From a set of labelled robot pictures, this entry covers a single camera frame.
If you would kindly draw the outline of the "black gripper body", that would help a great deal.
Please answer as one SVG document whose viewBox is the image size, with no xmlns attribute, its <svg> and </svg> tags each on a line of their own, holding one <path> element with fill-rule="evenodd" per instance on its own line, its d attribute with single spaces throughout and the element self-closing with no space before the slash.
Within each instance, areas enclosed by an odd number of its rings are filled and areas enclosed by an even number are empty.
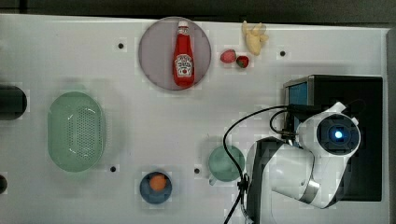
<svg viewBox="0 0 396 224">
<path fill-rule="evenodd" d="M 282 138 L 285 140 L 294 140 L 298 125 L 314 114 L 315 108 L 312 105 L 288 105 Z"/>
</svg>

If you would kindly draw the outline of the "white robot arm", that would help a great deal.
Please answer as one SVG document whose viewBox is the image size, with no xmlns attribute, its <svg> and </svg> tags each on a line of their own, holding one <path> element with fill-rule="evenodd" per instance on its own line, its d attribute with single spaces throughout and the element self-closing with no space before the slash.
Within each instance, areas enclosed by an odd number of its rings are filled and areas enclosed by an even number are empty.
<svg viewBox="0 0 396 224">
<path fill-rule="evenodd" d="M 276 224 L 272 214 L 274 192 L 316 208 L 339 200 L 350 158 L 361 144 L 359 122 L 347 116 L 337 102 L 300 123 L 295 139 L 266 137 L 247 154 L 249 176 L 245 224 Z"/>
</svg>

